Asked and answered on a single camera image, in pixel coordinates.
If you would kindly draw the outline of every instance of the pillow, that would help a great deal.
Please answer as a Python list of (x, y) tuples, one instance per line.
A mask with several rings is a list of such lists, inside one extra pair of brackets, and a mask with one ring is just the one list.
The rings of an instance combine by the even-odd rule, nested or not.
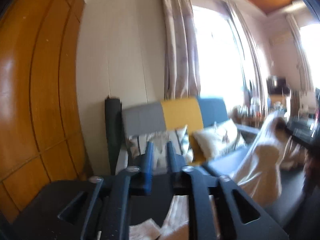
[(192, 135), (206, 159), (216, 159), (245, 145), (243, 137), (231, 119), (195, 131)]
[(186, 162), (192, 162), (193, 155), (190, 156), (187, 125), (173, 131), (154, 132), (127, 138), (127, 146), (133, 159), (145, 154), (148, 141), (153, 142), (154, 145), (153, 170), (167, 167), (166, 144), (168, 141), (172, 141), (176, 154), (184, 156)]

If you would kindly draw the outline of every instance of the gray backrest panel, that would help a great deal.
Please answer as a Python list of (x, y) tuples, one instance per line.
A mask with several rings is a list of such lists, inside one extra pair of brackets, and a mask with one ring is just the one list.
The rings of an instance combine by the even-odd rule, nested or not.
[(160, 102), (123, 109), (122, 120), (126, 137), (166, 130)]

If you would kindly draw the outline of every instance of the curtain fold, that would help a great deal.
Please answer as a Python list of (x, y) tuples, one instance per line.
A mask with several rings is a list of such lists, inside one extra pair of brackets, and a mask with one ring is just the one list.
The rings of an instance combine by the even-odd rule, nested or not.
[(164, 98), (200, 95), (196, 29), (191, 0), (163, 0), (167, 50)]
[(309, 63), (307, 60), (307, 56), (304, 52), (304, 49), (302, 47), (301, 43), (301, 36), (300, 36), (300, 28), (297, 25), (297, 22), (292, 14), (287, 14), (285, 16), (287, 22), (290, 25), (291, 33), (293, 35), (294, 44), (297, 48), (298, 53), (298, 65), (297, 68), (300, 73), (300, 85), (301, 85), (301, 91), (302, 92), (308, 92), (308, 91), (315, 91), (315, 88), (313, 86), (311, 73), (309, 69)]
[(244, 49), (244, 74), (249, 76), (249, 80), (252, 83), (252, 96), (260, 99), (261, 110), (268, 114), (268, 90), (266, 77), (261, 76), (260, 63), (257, 53), (257, 45), (249, 31), (249, 28), (238, 8), (238, 6), (227, 0), (227, 8), (230, 12), (230, 16), (238, 31), (242, 47)]

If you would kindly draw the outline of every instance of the sofa armrest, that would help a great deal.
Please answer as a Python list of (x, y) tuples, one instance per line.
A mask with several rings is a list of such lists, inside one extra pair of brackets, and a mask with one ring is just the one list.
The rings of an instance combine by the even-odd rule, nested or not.
[(121, 148), (116, 165), (116, 175), (128, 166), (128, 156), (127, 150)]
[(260, 132), (260, 129), (258, 128), (254, 128), (254, 127), (250, 127), (242, 124), (236, 124), (236, 127), (239, 132), (250, 133), (252, 135), (258, 135), (258, 133)]

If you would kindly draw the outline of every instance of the sofa backrest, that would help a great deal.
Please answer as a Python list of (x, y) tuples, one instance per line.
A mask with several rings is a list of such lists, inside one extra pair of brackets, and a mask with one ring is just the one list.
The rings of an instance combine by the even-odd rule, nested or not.
[[(126, 137), (174, 130), (188, 125), (188, 134), (228, 120), (221, 98), (183, 98), (134, 106), (122, 110)], [(196, 161), (205, 161), (196, 140), (189, 137)]]

